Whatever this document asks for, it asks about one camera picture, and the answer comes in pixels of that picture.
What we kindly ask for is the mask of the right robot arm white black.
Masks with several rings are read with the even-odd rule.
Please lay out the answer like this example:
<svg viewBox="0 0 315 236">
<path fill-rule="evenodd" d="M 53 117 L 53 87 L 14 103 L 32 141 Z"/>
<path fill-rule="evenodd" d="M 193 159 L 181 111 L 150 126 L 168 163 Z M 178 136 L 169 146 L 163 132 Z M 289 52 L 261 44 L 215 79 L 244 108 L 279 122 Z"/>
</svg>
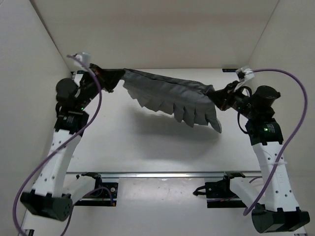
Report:
<svg viewBox="0 0 315 236">
<path fill-rule="evenodd" d="M 255 92 L 243 94 L 245 86 L 234 81 L 225 88 L 209 88 L 205 94 L 222 111 L 229 108 L 247 118 L 245 125 L 251 146 L 257 156 L 264 186 L 260 192 L 242 175 L 220 185 L 227 197 L 236 194 L 246 205 L 245 214 L 259 233 L 293 232 L 310 222 L 307 211 L 301 210 L 289 182 L 283 157 L 284 143 L 280 125 L 274 119 L 273 102 L 281 94 L 270 86 L 259 86 Z"/>
</svg>

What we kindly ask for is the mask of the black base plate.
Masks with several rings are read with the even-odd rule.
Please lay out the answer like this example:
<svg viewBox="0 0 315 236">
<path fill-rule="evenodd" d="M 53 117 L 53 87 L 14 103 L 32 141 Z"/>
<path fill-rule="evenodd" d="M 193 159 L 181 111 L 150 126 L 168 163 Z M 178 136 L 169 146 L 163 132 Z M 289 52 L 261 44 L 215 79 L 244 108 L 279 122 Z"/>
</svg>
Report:
<svg viewBox="0 0 315 236">
<path fill-rule="evenodd" d="M 205 182 L 203 186 L 195 189 L 195 196 L 205 196 L 207 208 L 245 208 L 240 198 L 231 192 L 226 180 Z"/>
<path fill-rule="evenodd" d="M 103 179 L 98 190 L 85 195 L 75 205 L 85 207 L 115 207 L 118 196 L 118 179 Z"/>
</svg>

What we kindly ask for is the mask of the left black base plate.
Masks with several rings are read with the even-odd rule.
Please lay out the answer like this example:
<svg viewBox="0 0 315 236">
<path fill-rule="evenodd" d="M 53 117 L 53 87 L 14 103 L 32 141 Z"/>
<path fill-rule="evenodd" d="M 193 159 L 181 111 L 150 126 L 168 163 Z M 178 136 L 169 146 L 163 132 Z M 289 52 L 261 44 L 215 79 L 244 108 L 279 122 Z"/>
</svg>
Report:
<svg viewBox="0 0 315 236">
<path fill-rule="evenodd" d="M 75 205 L 85 207 L 115 207 L 118 196 L 118 179 L 103 179 L 98 190 L 85 195 Z"/>
</svg>

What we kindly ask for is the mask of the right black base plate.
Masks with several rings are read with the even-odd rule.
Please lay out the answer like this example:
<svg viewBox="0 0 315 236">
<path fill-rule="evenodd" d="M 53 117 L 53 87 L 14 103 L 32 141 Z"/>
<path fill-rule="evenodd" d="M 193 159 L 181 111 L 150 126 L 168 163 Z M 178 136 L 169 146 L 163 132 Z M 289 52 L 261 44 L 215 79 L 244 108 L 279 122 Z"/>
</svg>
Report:
<svg viewBox="0 0 315 236">
<path fill-rule="evenodd" d="M 205 182 L 203 186 L 195 189 L 195 196 L 205 196 L 207 208 L 245 208 L 240 198 L 231 192 L 226 180 Z"/>
</svg>

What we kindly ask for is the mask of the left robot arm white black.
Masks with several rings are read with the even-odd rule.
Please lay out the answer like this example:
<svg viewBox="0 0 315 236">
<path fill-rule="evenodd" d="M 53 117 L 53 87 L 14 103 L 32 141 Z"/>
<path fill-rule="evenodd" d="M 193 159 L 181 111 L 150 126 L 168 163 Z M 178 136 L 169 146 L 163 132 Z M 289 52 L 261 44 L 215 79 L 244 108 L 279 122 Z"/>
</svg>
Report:
<svg viewBox="0 0 315 236">
<path fill-rule="evenodd" d="M 56 85 L 57 121 L 49 151 L 50 160 L 31 191 L 23 192 L 20 197 L 20 202 L 33 215 L 65 221 L 83 197 L 102 193 L 101 175 L 94 172 L 77 175 L 70 185 L 63 185 L 70 160 L 83 136 L 82 128 L 91 121 L 84 109 L 101 89 L 113 92 L 125 73 L 123 69 L 102 69 L 95 64 L 91 64 L 90 69 L 98 85 L 86 71 L 78 71 L 72 78 L 62 79 Z"/>
</svg>

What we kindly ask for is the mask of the aluminium front rail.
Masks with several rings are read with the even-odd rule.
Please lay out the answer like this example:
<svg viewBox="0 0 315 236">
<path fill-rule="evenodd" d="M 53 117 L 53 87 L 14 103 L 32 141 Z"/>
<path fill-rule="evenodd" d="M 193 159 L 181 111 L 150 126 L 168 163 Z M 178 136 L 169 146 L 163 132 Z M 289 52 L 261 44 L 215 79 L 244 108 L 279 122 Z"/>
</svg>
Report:
<svg viewBox="0 0 315 236">
<path fill-rule="evenodd" d="M 222 178 L 227 173 L 214 172 L 98 172 L 103 178 Z"/>
</svg>

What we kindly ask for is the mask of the grey pleated skirt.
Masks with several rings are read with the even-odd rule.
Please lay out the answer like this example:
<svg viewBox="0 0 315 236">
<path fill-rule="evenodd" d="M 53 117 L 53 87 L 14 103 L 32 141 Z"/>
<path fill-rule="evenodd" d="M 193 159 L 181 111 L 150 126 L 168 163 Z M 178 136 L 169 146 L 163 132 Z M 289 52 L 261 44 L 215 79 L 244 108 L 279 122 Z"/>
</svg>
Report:
<svg viewBox="0 0 315 236">
<path fill-rule="evenodd" d="M 125 69 L 122 80 L 123 87 L 141 107 L 173 115 L 177 122 L 184 121 L 190 127 L 211 125 L 222 132 L 215 104 L 206 95 L 215 91 L 212 85 L 134 69 Z"/>
</svg>

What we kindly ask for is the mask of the right blue corner label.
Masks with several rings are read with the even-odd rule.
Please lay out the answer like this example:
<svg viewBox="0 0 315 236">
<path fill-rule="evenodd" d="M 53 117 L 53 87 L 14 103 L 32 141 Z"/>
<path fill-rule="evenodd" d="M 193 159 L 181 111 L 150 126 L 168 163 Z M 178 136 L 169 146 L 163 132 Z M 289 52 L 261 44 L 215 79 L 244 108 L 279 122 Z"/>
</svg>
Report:
<svg viewBox="0 0 315 236">
<path fill-rule="evenodd" d="M 235 73 L 237 69 L 235 68 L 223 68 L 222 72 L 223 73 Z"/>
</svg>

